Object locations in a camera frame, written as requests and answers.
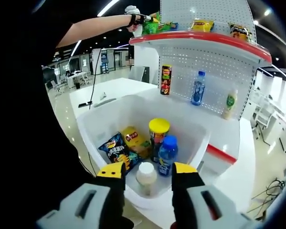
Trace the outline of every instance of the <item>white bottle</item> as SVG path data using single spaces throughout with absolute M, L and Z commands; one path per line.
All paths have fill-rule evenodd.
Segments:
M 137 181 L 141 185 L 142 192 L 150 196 L 152 192 L 153 183 L 157 180 L 157 173 L 152 163 L 142 162 L 137 172 Z
M 233 109 L 236 105 L 237 102 L 237 89 L 233 89 L 232 91 L 229 92 L 226 100 L 226 107 L 222 113 L 222 117 L 226 120 L 230 119 L 233 113 Z
M 140 10 L 136 6 L 127 6 L 125 9 L 125 14 L 140 14 Z M 141 36 L 143 32 L 143 26 L 138 25 L 138 29 L 133 32 L 134 37 Z

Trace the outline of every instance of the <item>office floor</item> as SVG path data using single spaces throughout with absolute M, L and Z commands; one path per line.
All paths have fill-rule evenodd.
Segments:
M 129 68 L 122 68 L 114 72 L 110 72 L 108 74 L 102 74 L 96 76 L 96 83 L 101 83 L 104 81 L 128 77 Z M 90 76 L 90 83 L 92 83 L 93 76 Z M 74 144 L 79 152 L 79 156 L 83 162 L 83 164 L 94 173 L 92 166 L 89 161 L 87 148 L 82 140 L 82 137 L 79 133 L 76 119 L 73 114 L 73 110 L 71 107 L 69 92 L 74 89 L 69 90 L 65 87 L 65 90 L 62 94 L 57 95 L 57 93 L 53 90 L 48 92 L 53 110 L 57 116 L 57 119 L 62 126 L 66 136 L 70 139 L 70 141 Z M 262 140 L 262 138 L 255 140 L 255 155 L 256 155 L 256 165 L 255 165 L 255 186 L 252 192 L 252 196 L 259 194 L 264 191 L 266 187 L 276 178 L 282 179 L 284 177 L 283 170 L 286 168 L 286 154 L 283 153 L 280 142 L 277 141 L 272 146 L 268 146 Z M 95 163 L 92 161 L 92 165 L 97 172 L 97 167 Z M 255 198 L 248 211 L 253 210 L 254 208 L 260 206 L 264 199 L 266 198 L 266 194 L 262 194 L 258 198 Z M 248 216 L 256 218 L 261 215 L 259 213 L 260 208 L 257 208 L 248 213 Z M 124 207 L 124 216 L 126 217 L 141 217 L 143 222 L 136 227 L 136 229 L 157 229 L 159 228 L 147 218 L 142 216 L 130 203 L 126 200 L 126 204 Z

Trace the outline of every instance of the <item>red shelf edge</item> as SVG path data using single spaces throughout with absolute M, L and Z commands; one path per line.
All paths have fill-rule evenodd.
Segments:
M 151 35 L 144 35 L 141 37 L 131 38 L 129 44 L 137 44 L 142 42 L 149 42 L 161 39 L 196 39 L 196 40 L 205 40 L 211 42 L 218 42 L 222 44 L 227 44 L 234 46 L 236 48 L 250 52 L 260 58 L 266 60 L 269 63 L 272 63 L 272 58 L 270 53 L 256 45 L 250 44 L 249 42 L 243 41 L 238 38 L 229 37 L 223 34 L 214 33 L 214 32 L 193 32 L 193 31 L 176 31 L 176 32 L 163 32 Z
M 233 165 L 237 161 L 237 159 L 235 159 L 234 157 L 226 154 L 224 151 L 221 151 L 220 149 L 210 144 L 208 144 L 206 151 L 212 154 L 213 156 L 217 157 L 218 159 L 228 162 L 231 165 Z

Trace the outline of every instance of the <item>white bin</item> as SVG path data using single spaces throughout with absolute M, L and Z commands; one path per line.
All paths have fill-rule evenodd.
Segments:
M 82 114 L 78 126 L 91 157 L 99 168 L 110 163 L 105 152 L 98 150 L 118 131 L 135 126 L 139 133 L 149 138 L 148 124 L 153 118 L 167 119 L 170 135 L 178 139 L 178 162 L 198 167 L 209 143 L 210 133 L 193 121 L 191 114 L 179 114 L 172 100 L 146 100 L 137 95 L 127 95 Z M 171 177 L 158 176 L 153 193 L 144 196 L 136 180 L 138 165 L 126 176 L 125 197 L 140 208 L 160 208 L 162 195 L 171 192 Z

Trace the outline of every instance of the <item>yellow lid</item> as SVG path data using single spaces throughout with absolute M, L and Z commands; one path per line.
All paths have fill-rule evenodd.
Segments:
M 164 134 L 170 129 L 170 123 L 164 118 L 154 118 L 149 122 L 149 129 L 157 134 Z

